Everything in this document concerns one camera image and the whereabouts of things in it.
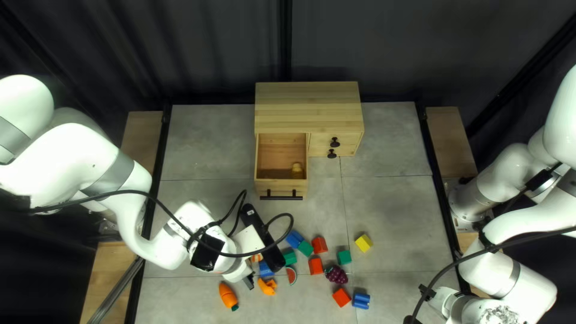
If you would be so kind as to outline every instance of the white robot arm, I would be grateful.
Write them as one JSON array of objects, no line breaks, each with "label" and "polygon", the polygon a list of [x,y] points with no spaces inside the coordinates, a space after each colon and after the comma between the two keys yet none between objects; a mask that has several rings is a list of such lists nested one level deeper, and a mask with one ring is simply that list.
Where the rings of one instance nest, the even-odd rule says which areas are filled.
[{"label": "white robot arm", "polygon": [[[149,191],[150,174],[99,134],[98,130],[77,123],[65,123],[44,130],[52,117],[53,104],[48,89],[40,81],[27,76],[4,78],[0,80],[0,99],[5,100],[0,101],[0,117],[9,120],[11,125],[6,128],[0,124],[0,141],[10,139],[8,135],[20,131],[18,127],[22,127],[21,133],[24,132],[28,139],[44,132],[31,144],[31,141],[0,142],[0,149],[3,149],[0,150],[0,158],[7,162],[0,165],[3,208],[26,211],[119,190]],[[31,118],[33,112],[33,116],[39,116],[40,120]],[[162,268],[172,270],[190,259],[201,270],[225,273],[225,278],[232,282],[252,273],[246,260],[248,257],[232,258],[213,253],[208,258],[205,255],[200,257],[201,253],[207,253],[198,252],[197,241],[188,249],[190,236],[173,220],[165,224],[154,239],[141,237],[137,224],[142,219],[145,201],[144,195],[121,194],[103,197],[83,206],[95,211],[104,208],[114,212],[126,245],[134,253]],[[192,232],[214,221],[204,206],[194,202],[184,204],[175,217]],[[199,238],[210,238],[222,253],[251,253],[264,248],[254,227],[239,232],[233,240],[219,226],[213,226]]]},{"label": "white robot arm", "polygon": [[[464,257],[513,236],[576,225],[576,67],[565,76],[545,126],[528,145],[512,144],[473,181],[449,195],[459,221],[476,222],[483,212],[525,191],[542,169],[565,165],[529,195],[538,205],[505,213],[489,222]],[[576,232],[565,235],[576,237]],[[447,287],[435,289],[429,305],[447,323],[525,323],[540,320],[556,300],[556,286],[501,252],[464,261],[460,274],[493,299],[465,296]]]}]

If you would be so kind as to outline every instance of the black drawer handle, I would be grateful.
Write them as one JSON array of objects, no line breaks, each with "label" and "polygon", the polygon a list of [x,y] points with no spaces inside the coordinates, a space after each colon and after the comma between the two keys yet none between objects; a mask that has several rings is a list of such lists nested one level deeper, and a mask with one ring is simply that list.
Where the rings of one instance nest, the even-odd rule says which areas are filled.
[{"label": "black drawer handle", "polygon": [[265,196],[260,196],[260,200],[303,200],[302,196],[296,196],[296,189],[292,189],[291,196],[273,196],[272,190],[267,189]]},{"label": "black drawer handle", "polygon": [[330,153],[328,153],[329,159],[334,159],[337,156],[336,153],[334,153],[334,149],[329,149],[328,151],[330,151]]},{"label": "black drawer handle", "polygon": [[340,143],[336,142],[337,140],[338,137],[332,137],[332,143],[330,143],[331,148],[337,148],[338,146],[340,146]]}]

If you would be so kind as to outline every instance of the closed drawer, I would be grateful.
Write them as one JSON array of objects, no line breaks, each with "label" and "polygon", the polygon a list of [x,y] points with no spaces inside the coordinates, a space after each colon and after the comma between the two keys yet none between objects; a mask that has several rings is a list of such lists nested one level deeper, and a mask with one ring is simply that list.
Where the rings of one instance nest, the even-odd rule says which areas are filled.
[{"label": "closed drawer", "polygon": [[340,145],[337,148],[331,148],[329,145],[322,146],[310,146],[308,150],[308,156],[323,156],[327,157],[330,153],[330,149],[334,150],[337,156],[353,156],[356,154],[356,144],[355,145]]},{"label": "closed drawer", "polygon": [[[260,196],[306,196],[308,190],[308,155],[305,133],[271,133],[256,135],[254,183]],[[302,172],[293,174],[299,163]]]},{"label": "closed drawer", "polygon": [[310,135],[310,146],[325,146],[329,147],[332,138],[336,137],[336,142],[341,145],[354,145],[358,144],[362,133],[312,133]]}]

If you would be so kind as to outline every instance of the orange toy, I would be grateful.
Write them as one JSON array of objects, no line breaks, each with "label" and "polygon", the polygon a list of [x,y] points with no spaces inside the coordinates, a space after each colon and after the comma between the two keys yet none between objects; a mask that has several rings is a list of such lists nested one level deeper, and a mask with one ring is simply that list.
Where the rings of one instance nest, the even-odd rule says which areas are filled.
[{"label": "orange toy", "polygon": [[222,298],[224,305],[226,305],[227,308],[231,308],[232,311],[237,310],[238,299],[236,299],[236,295],[232,289],[230,289],[230,287],[228,287],[224,282],[220,283],[218,289],[220,290],[220,298]]},{"label": "orange toy", "polygon": [[344,307],[344,305],[346,305],[347,303],[350,302],[350,300],[352,300],[348,295],[348,293],[344,290],[344,288],[338,289],[338,291],[332,295],[332,298],[336,300],[336,303],[338,304],[338,306],[340,306],[340,308]]},{"label": "orange toy", "polygon": [[260,253],[255,254],[255,255],[250,257],[250,261],[252,261],[252,263],[258,263],[262,260],[263,260],[263,258],[262,258],[262,255]]},{"label": "orange toy", "polygon": [[314,253],[324,253],[328,252],[328,246],[326,245],[326,240],[319,236],[312,240],[312,247],[314,247]]},{"label": "orange toy", "polygon": [[276,295],[276,292],[274,291],[274,289],[276,288],[276,281],[274,281],[274,279],[271,279],[268,282],[264,282],[262,278],[258,278],[258,286],[260,286],[260,289],[262,289],[262,292],[265,293],[266,295],[268,296]]},{"label": "orange toy", "polygon": [[310,267],[310,274],[323,274],[324,269],[322,269],[322,260],[320,258],[313,258],[308,261],[308,266]]}]

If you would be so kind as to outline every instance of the purple grapes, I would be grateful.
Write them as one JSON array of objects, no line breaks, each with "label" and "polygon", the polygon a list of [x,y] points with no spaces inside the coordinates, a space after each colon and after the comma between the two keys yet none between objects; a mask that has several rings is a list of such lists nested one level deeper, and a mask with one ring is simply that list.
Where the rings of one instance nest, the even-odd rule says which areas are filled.
[{"label": "purple grapes", "polygon": [[324,275],[328,280],[330,280],[330,282],[335,282],[341,285],[348,283],[348,276],[346,275],[346,272],[339,266],[331,267],[324,273]]}]

